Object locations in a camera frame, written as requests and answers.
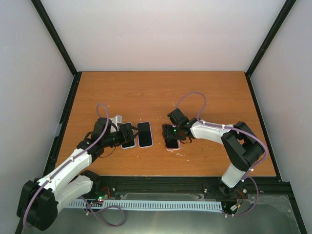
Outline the black smartphone red edge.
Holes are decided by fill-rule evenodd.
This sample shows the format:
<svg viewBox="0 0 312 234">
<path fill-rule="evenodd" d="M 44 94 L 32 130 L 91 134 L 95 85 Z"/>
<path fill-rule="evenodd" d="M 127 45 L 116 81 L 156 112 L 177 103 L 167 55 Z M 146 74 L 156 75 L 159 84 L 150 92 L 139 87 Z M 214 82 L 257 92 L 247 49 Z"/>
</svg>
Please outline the black smartphone red edge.
<svg viewBox="0 0 312 234">
<path fill-rule="evenodd" d="M 170 124 L 162 125 L 162 135 L 167 150 L 178 150 L 180 148 L 180 144 L 176 139 L 174 130 L 174 127 Z"/>
</svg>

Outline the pink phone case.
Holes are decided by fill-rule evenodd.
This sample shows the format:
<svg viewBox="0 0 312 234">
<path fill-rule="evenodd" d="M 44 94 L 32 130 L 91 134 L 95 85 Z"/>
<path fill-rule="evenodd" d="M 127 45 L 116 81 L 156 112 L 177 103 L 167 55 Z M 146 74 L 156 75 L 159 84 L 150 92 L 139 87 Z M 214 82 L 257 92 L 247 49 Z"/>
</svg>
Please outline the pink phone case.
<svg viewBox="0 0 312 234">
<path fill-rule="evenodd" d="M 165 146 L 168 151 L 180 149 L 180 142 L 176 139 L 165 139 Z"/>
</svg>

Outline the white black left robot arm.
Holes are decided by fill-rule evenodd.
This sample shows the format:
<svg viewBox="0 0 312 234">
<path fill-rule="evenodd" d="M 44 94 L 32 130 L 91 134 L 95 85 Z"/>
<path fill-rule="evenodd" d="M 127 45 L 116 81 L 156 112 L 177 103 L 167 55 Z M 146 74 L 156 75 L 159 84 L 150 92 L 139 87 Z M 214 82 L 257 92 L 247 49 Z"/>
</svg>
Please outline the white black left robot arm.
<svg viewBox="0 0 312 234">
<path fill-rule="evenodd" d="M 72 201 L 87 193 L 97 196 L 101 192 L 101 183 L 95 180 L 97 174 L 79 173 L 100 157 L 105 148 L 120 146 L 138 136 L 137 127 L 121 124 L 119 120 L 120 116 L 100 117 L 63 163 L 46 176 L 24 184 L 17 216 L 25 228 L 33 226 L 45 231 Z"/>
</svg>

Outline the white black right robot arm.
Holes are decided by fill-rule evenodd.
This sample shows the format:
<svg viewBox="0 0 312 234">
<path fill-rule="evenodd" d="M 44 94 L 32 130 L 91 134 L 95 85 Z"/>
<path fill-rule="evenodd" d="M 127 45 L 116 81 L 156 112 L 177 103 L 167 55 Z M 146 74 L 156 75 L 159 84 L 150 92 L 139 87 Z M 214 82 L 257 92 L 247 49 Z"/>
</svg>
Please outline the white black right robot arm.
<svg viewBox="0 0 312 234">
<path fill-rule="evenodd" d="M 218 185 L 218 190 L 224 197 L 229 196 L 260 157 L 267 154 L 265 144 L 254 135 L 245 122 L 221 125 L 196 117 L 188 119 L 178 108 L 171 111 L 167 117 L 172 124 L 163 130 L 165 139 L 204 139 L 224 146 L 230 160 L 230 165 Z"/>
</svg>

